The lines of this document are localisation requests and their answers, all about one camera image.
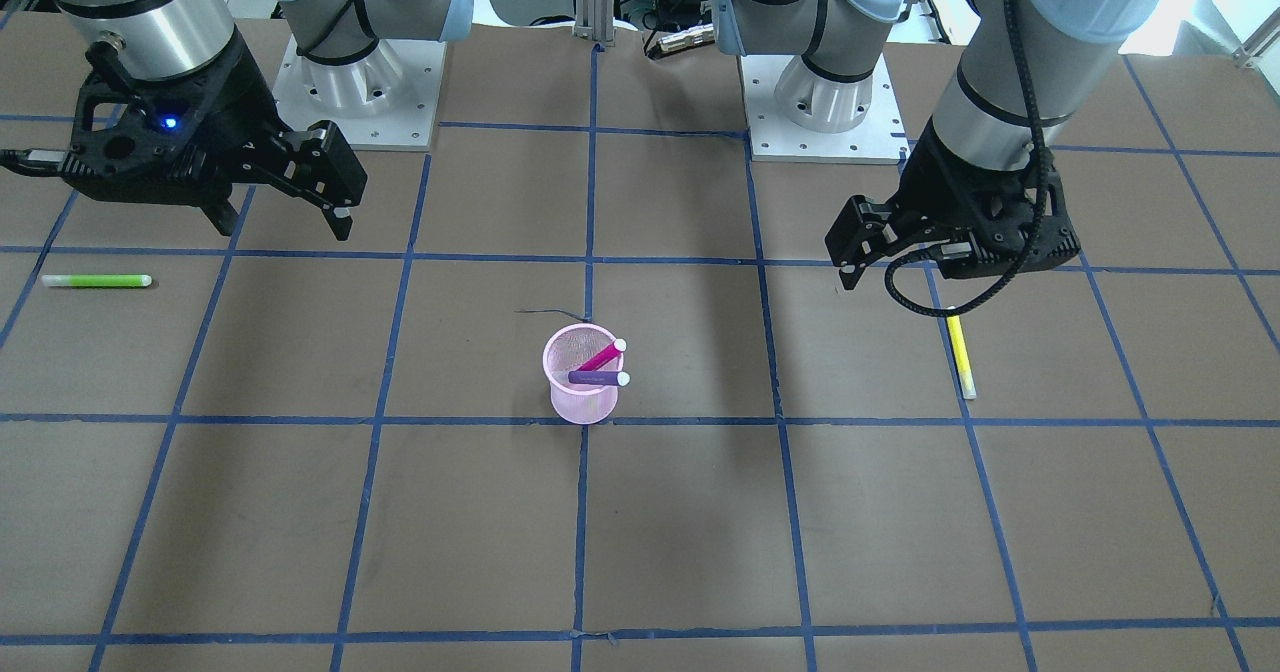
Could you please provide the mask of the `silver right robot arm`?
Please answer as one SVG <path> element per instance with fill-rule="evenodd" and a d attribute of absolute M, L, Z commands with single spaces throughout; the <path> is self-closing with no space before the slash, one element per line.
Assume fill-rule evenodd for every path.
<path fill-rule="evenodd" d="M 233 186 L 273 186 L 347 239 L 357 148 L 424 151 L 445 44 L 475 0 L 51 0 L 90 74 L 64 151 L 3 152 L 101 202 L 196 207 L 229 236 Z"/>

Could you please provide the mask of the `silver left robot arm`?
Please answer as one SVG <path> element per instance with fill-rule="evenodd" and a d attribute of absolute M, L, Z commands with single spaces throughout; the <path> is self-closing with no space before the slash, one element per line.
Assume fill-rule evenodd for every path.
<path fill-rule="evenodd" d="M 873 262 L 936 262 L 946 279 L 1059 268 L 1080 243 L 1050 143 L 1161 0 L 964 0 L 974 17 L 957 67 L 886 202 L 854 195 L 824 238 L 854 289 Z M 867 119 L 873 70 L 913 0 L 710 0 L 716 44 L 787 65 L 774 99 L 814 133 Z"/>

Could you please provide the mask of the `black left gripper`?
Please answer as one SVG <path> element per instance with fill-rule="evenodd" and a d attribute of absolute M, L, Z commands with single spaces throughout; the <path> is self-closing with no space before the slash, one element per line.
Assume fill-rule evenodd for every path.
<path fill-rule="evenodd" d="M 1043 154 L 1051 154 L 1050 148 L 1032 152 L 1023 172 L 983 169 L 947 148 L 934 122 L 928 122 L 902 172 L 895 207 L 851 195 L 824 236 L 842 289 L 852 292 L 878 259 L 895 257 L 920 242 L 948 242 L 954 230 L 945 220 L 964 201 L 978 195 L 1027 195 L 1037 188 Z"/>

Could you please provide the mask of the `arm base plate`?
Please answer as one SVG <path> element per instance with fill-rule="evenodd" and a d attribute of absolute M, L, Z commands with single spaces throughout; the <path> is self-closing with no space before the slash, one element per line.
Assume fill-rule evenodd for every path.
<path fill-rule="evenodd" d="M 287 47 L 273 84 L 279 115 L 294 129 L 330 120 L 357 151 L 428 152 L 448 44 L 380 40 L 369 58 L 320 65 Z"/>
<path fill-rule="evenodd" d="M 818 78 L 787 54 L 754 54 L 739 65 L 756 160 L 896 165 L 908 154 L 884 58 L 855 83 Z"/>

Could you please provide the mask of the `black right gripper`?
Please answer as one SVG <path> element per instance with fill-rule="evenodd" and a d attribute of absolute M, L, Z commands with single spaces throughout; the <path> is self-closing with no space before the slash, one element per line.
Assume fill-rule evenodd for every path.
<path fill-rule="evenodd" d="M 349 239 L 352 207 L 360 206 L 369 174 L 335 122 L 288 128 L 238 28 L 220 52 L 192 72 L 189 84 L 198 111 L 191 142 L 204 154 L 210 175 L 196 207 L 220 236 L 230 238 L 241 220 L 230 184 L 251 180 L 314 204 L 335 239 Z"/>

